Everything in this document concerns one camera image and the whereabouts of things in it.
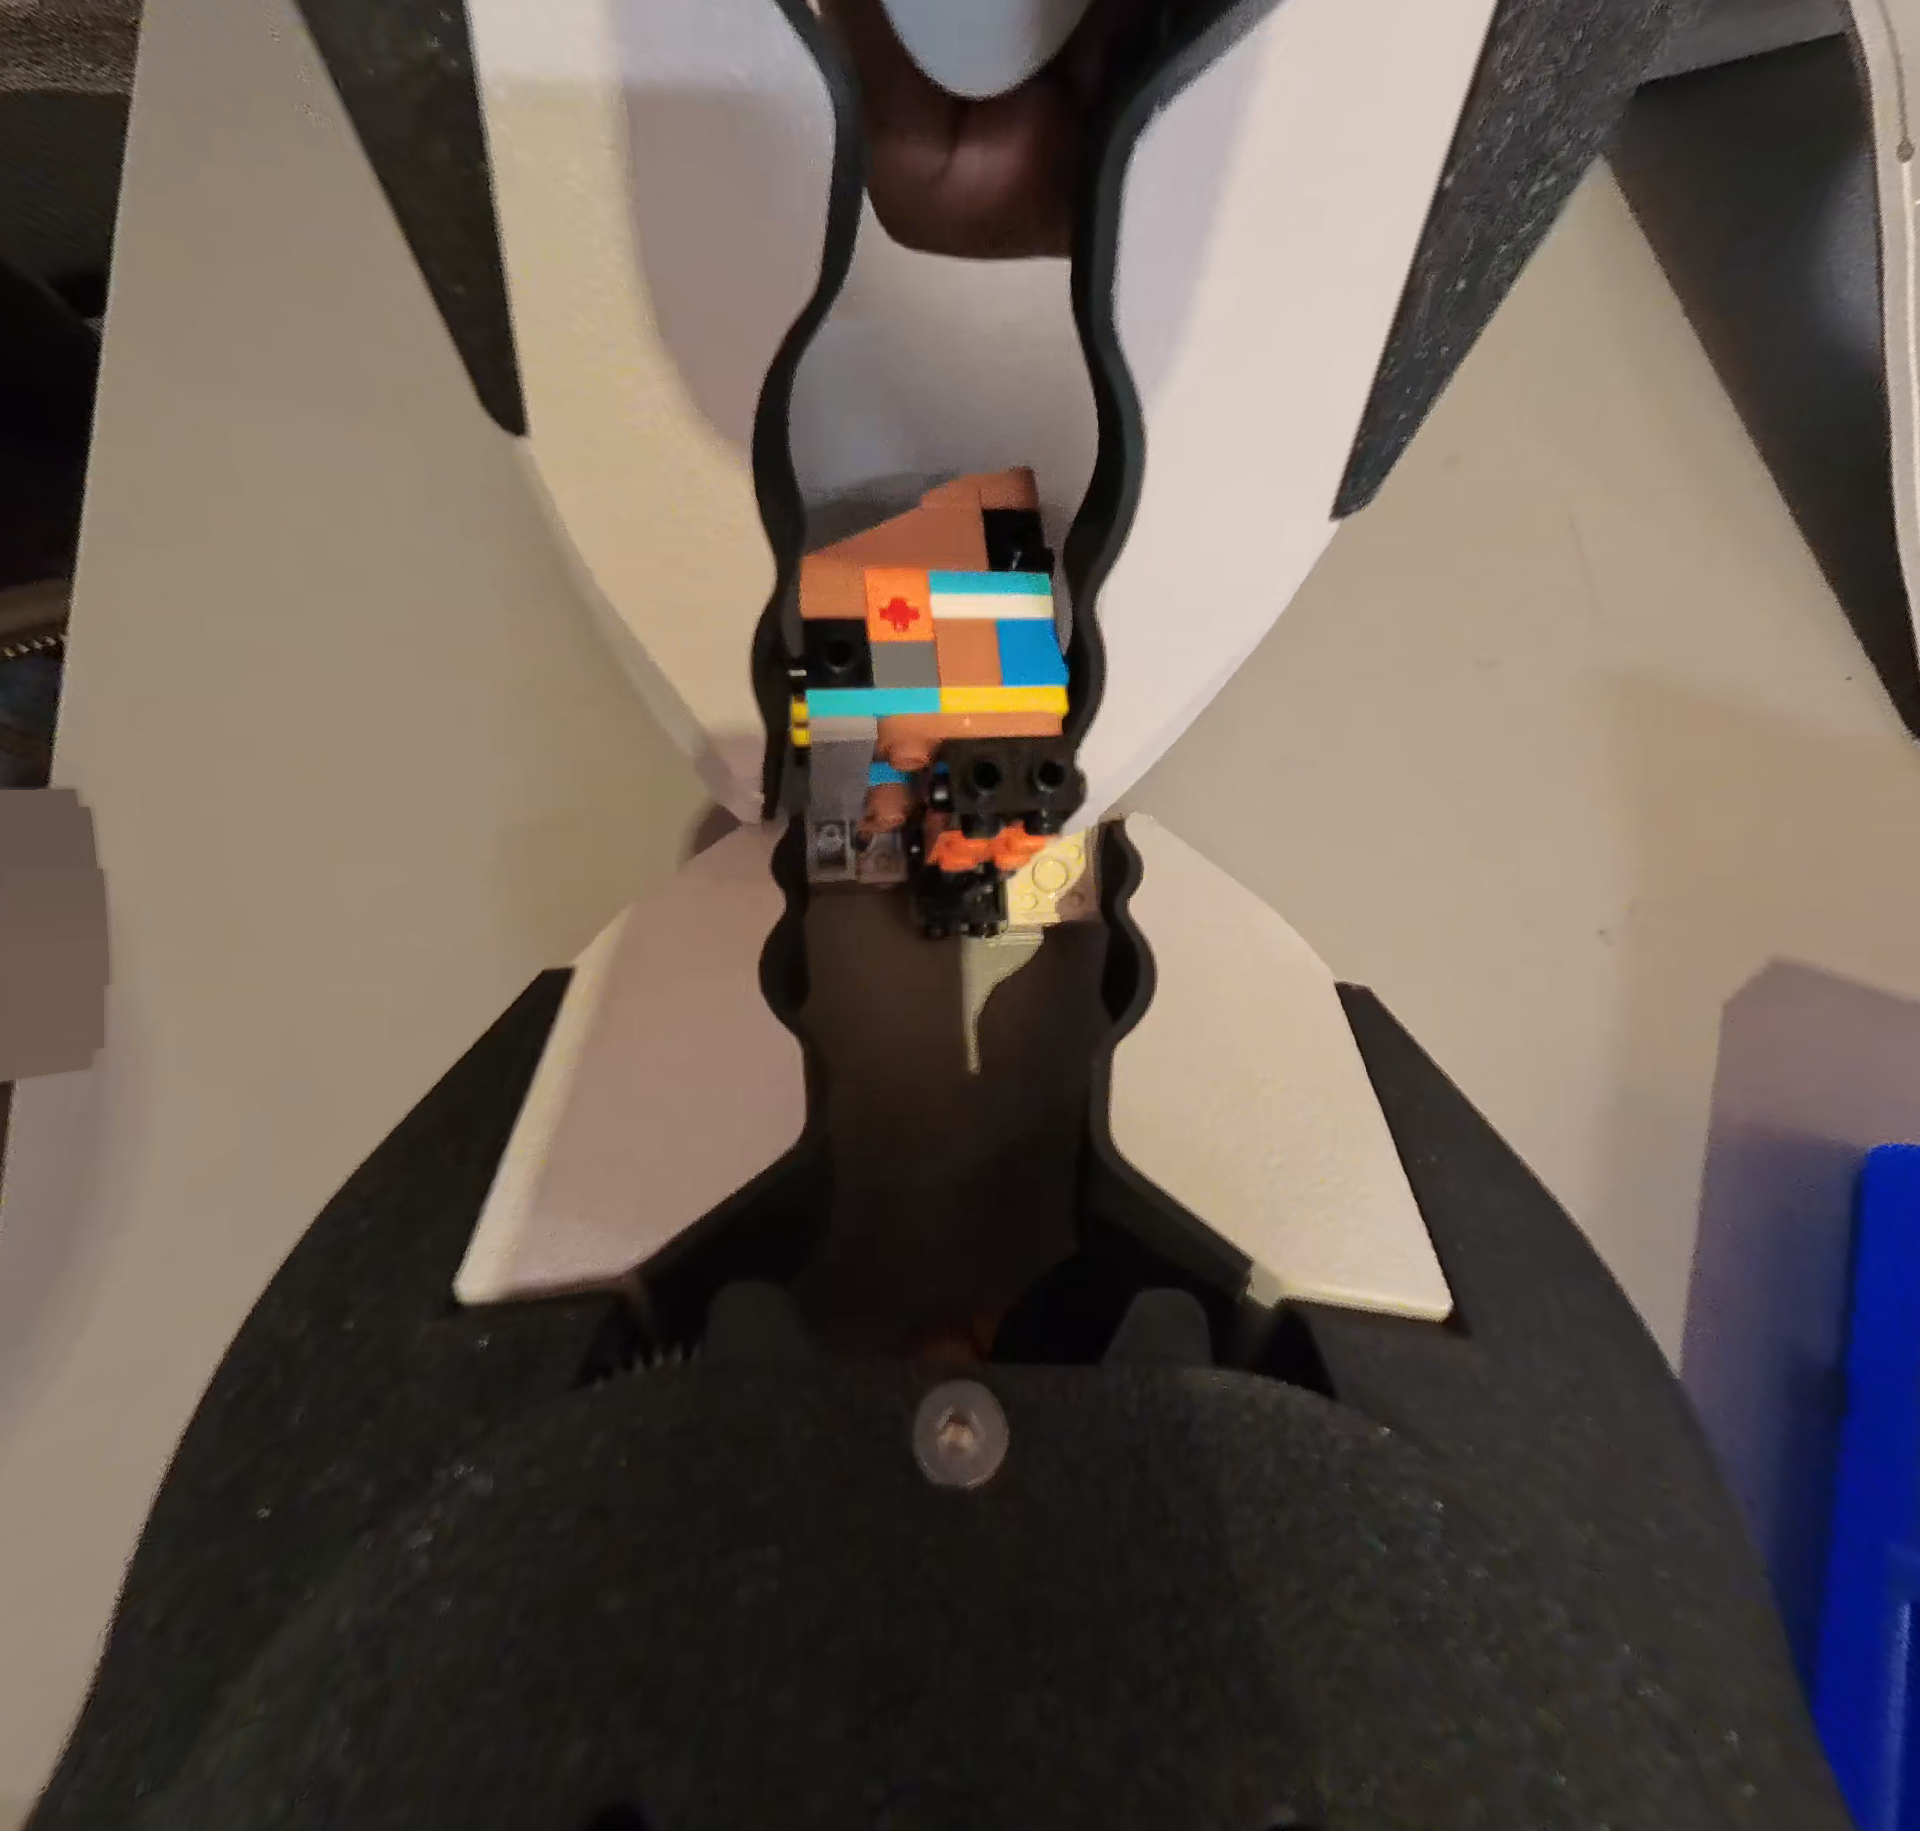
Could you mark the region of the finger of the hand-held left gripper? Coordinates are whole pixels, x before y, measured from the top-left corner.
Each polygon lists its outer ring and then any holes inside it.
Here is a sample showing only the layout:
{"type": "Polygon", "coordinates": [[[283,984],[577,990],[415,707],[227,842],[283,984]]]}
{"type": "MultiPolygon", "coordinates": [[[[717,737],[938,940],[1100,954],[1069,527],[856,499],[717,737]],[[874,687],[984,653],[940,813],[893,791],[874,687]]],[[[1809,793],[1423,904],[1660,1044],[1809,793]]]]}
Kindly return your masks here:
{"type": "Polygon", "coordinates": [[[1099,405],[1069,535],[1073,729],[1104,817],[1333,545],[1500,0],[1212,0],[1116,105],[1073,315],[1099,405]]]}
{"type": "Polygon", "coordinates": [[[752,427],[820,283],[828,83],[791,0],[467,9],[524,455],[648,713],[752,821],[752,427]]]}

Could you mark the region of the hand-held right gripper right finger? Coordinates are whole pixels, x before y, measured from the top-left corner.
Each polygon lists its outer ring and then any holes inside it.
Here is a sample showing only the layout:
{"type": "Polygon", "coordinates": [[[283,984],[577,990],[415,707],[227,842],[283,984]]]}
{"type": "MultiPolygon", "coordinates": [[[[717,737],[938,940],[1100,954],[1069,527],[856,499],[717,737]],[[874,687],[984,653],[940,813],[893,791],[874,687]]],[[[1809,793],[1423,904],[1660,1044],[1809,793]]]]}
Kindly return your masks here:
{"type": "Polygon", "coordinates": [[[1223,1290],[1445,1322],[1452,1292],[1326,962],[1265,900],[1153,819],[1124,918],[1147,1002],[1108,1086],[1116,1158],[1223,1246],[1223,1290]]]}

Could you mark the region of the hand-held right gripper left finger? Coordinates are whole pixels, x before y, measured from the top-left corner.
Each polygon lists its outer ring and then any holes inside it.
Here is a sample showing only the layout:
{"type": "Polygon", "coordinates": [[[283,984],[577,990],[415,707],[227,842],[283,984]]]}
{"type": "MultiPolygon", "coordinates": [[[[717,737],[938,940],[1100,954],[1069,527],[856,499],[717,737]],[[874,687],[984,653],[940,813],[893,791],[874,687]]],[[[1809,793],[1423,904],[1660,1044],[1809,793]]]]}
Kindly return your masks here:
{"type": "Polygon", "coordinates": [[[804,846],[738,829],[577,962],[452,1280],[465,1306],[792,1284],[830,1212],[804,846]]]}

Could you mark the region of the colourful toy brick build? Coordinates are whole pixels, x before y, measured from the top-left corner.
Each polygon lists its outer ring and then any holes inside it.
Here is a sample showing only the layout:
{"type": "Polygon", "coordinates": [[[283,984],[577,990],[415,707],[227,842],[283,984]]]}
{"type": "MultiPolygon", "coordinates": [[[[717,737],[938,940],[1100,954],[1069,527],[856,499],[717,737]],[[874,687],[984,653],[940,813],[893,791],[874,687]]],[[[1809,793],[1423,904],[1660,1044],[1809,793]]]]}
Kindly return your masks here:
{"type": "Polygon", "coordinates": [[[782,809],[816,886],[895,894],[932,940],[1095,908],[1069,739],[1071,601],[1028,467],[957,475],[798,561],[782,809]]]}

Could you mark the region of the grey desk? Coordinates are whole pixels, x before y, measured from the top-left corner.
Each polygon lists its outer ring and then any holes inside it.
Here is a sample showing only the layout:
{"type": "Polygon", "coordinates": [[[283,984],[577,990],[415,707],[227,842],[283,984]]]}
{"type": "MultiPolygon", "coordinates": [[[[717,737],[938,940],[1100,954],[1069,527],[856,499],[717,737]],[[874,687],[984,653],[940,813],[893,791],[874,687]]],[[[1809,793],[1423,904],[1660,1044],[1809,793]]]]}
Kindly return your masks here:
{"type": "MultiPolygon", "coordinates": [[[[4,1200],[4,1828],[322,1206],[707,811],[292,0],[147,0],[56,779],[94,1068],[4,1200]]],[[[1596,171],[1137,805],[1372,988],[1683,1344],[1722,1018],[1916,1004],[1916,745],[1596,171]]]]}

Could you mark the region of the person's left hand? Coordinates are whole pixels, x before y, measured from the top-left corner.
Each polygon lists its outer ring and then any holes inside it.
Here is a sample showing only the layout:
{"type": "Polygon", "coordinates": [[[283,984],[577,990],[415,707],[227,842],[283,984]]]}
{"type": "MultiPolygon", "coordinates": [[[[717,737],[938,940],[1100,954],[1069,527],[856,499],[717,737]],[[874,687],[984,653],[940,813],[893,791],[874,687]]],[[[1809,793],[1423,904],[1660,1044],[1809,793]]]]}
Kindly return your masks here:
{"type": "Polygon", "coordinates": [[[1159,0],[1093,0],[1047,67],[984,101],[937,87],[882,0],[819,3],[852,71],[869,199],[886,235],[953,261],[1066,259],[1085,139],[1159,0]]]}

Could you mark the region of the person's brown jacket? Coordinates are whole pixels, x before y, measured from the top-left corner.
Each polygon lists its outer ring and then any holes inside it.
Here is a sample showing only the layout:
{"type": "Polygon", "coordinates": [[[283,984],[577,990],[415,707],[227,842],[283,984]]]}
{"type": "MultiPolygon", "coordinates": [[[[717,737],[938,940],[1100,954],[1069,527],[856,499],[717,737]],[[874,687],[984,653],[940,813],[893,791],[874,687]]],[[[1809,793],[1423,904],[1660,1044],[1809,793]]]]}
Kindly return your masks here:
{"type": "Polygon", "coordinates": [[[43,789],[61,715],[128,105],[3,99],[3,787],[43,789]]]}

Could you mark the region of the blue plastic bin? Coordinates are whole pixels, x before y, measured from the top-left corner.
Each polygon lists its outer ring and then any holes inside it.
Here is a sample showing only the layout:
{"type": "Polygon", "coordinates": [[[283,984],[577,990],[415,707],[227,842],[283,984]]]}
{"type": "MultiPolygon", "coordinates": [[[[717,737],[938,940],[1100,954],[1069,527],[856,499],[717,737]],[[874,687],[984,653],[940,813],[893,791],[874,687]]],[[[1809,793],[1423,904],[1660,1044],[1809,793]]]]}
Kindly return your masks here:
{"type": "Polygon", "coordinates": [[[1858,1174],[1815,1720],[1863,1830],[1919,1826],[1919,1148],[1858,1174]]]}

